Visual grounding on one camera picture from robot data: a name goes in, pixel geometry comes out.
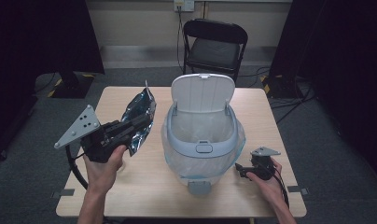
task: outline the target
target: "metal bracket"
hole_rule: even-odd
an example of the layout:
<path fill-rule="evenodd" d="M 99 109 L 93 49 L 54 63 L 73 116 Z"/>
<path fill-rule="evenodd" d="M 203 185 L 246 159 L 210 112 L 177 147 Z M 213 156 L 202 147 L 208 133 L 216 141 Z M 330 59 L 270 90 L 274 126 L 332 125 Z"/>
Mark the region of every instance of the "metal bracket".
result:
<path fill-rule="evenodd" d="M 267 148 L 267 147 L 259 147 L 256 150 L 253 150 L 250 152 L 252 156 L 276 156 L 276 155 L 281 155 L 281 152 L 275 151 L 273 149 Z"/>
<path fill-rule="evenodd" d="M 91 105 L 87 105 L 84 111 L 78 116 L 76 121 L 70 126 L 66 133 L 55 143 L 55 148 L 61 148 L 70 143 L 93 133 L 101 128 L 101 124 L 95 115 L 95 111 Z"/>

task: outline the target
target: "black chair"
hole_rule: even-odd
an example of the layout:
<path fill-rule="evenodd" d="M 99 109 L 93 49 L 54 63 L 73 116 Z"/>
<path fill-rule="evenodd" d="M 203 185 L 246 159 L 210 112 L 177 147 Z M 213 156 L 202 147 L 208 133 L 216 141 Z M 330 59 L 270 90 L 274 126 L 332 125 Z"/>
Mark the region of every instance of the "black chair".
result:
<path fill-rule="evenodd" d="M 192 73 L 196 67 L 233 74 L 236 82 L 247 43 L 247 33 L 241 26 L 196 19 L 185 23 L 183 34 L 183 74 L 186 74 L 186 66 L 191 67 Z"/>

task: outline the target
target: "white wall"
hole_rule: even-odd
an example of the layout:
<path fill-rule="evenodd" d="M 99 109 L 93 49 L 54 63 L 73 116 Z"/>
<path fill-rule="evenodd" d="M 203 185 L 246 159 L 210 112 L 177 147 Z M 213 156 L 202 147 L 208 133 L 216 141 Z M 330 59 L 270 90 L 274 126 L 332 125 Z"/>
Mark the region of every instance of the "white wall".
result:
<path fill-rule="evenodd" d="M 178 14 L 170 1 L 89 1 L 88 7 L 99 46 L 174 47 Z M 200 18 L 233 22 L 246 29 L 250 48 L 276 47 L 290 3 L 195 3 L 194 12 L 182 13 L 182 22 Z"/>

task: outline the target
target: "electrical outlet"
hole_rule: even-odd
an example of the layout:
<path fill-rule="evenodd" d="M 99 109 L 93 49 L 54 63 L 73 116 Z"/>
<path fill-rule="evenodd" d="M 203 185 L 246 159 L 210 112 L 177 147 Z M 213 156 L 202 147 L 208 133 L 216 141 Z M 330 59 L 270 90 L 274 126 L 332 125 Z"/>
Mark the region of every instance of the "electrical outlet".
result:
<path fill-rule="evenodd" d="M 192 12 L 194 11 L 194 0 L 174 0 L 174 11 L 178 11 L 178 7 L 180 7 L 180 11 Z"/>
<path fill-rule="evenodd" d="M 180 7 L 180 11 L 183 11 L 184 6 L 185 0 L 174 0 L 174 11 L 178 11 L 178 7 Z"/>
<path fill-rule="evenodd" d="M 194 11 L 194 0 L 185 0 L 185 11 Z"/>

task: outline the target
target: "person's left hand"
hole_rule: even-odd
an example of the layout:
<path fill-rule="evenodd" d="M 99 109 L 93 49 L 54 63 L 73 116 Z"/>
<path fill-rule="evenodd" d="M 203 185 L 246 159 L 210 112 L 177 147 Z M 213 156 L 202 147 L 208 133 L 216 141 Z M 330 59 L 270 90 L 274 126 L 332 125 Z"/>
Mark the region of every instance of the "person's left hand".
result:
<path fill-rule="evenodd" d="M 84 155 L 86 163 L 89 186 L 87 191 L 106 195 L 116 181 L 117 170 L 122 166 L 122 156 L 127 148 L 125 146 L 116 147 L 107 163 L 90 161 Z"/>

